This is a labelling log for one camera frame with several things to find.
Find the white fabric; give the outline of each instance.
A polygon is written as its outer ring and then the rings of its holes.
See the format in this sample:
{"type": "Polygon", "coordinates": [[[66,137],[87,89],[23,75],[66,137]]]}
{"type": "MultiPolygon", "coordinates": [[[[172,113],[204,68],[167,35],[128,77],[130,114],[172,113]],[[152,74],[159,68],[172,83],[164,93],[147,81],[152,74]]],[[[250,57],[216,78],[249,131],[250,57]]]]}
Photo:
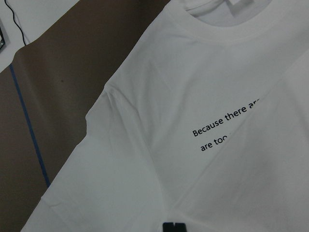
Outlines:
{"type": "Polygon", "coordinates": [[[232,27],[172,0],[22,232],[307,232],[308,50],[307,0],[232,27]]]}

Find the t-shirt sleeve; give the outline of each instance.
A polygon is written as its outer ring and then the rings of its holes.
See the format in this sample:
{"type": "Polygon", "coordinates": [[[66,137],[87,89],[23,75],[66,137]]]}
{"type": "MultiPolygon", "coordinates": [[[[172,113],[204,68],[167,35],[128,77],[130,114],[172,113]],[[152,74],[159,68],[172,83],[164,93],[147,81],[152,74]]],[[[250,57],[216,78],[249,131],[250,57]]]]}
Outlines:
{"type": "Polygon", "coordinates": [[[153,231],[163,200],[138,112],[105,86],[86,121],[22,232],[153,231]]]}

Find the neckline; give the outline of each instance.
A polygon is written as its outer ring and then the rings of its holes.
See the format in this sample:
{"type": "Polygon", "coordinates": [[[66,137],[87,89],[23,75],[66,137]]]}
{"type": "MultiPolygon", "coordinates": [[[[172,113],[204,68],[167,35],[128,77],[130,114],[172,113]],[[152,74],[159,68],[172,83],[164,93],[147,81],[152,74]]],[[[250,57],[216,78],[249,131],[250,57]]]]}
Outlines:
{"type": "Polygon", "coordinates": [[[280,21],[292,7],[294,0],[272,0],[270,4],[253,18],[230,27],[217,27],[189,14],[186,9],[199,6],[209,0],[171,0],[165,7],[169,15],[182,28],[197,38],[215,44],[234,44],[250,40],[267,31],[280,21]]]}

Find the blue tape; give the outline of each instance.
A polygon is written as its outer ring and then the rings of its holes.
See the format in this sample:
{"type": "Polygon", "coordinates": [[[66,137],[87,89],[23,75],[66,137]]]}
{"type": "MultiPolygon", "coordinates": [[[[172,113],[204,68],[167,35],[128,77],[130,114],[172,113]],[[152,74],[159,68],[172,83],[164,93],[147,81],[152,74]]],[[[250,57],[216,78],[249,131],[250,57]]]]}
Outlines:
{"type": "Polygon", "coordinates": [[[44,179],[45,179],[47,187],[49,187],[50,186],[50,182],[49,182],[49,179],[48,179],[48,176],[47,176],[45,165],[44,165],[44,162],[43,162],[40,150],[39,150],[39,146],[38,146],[37,140],[36,140],[35,135],[34,135],[34,131],[33,131],[33,128],[32,128],[31,122],[30,122],[30,118],[29,118],[29,115],[28,115],[28,112],[27,112],[27,109],[26,109],[26,105],[24,103],[23,96],[21,95],[21,92],[20,92],[20,89],[19,89],[19,85],[18,85],[18,82],[17,82],[17,78],[16,78],[16,75],[15,75],[14,68],[13,68],[12,64],[10,64],[10,70],[11,70],[12,78],[14,80],[15,87],[16,87],[16,90],[17,90],[17,93],[18,93],[18,96],[19,96],[19,100],[20,100],[21,106],[22,106],[23,111],[24,111],[24,115],[25,115],[25,118],[26,118],[26,121],[27,121],[27,125],[28,125],[28,128],[29,128],[29,132],[30,132],[30,135],[31,135],[31,138],[32,138],[32,142],[33,142],[34,148],[35,148],[35,152],[37,154],[37,157],[38,157],[38,160],[39,160],[39,163],[40,163],[40,166],[41,166],[42,174],[44,176],[44,179]]]}

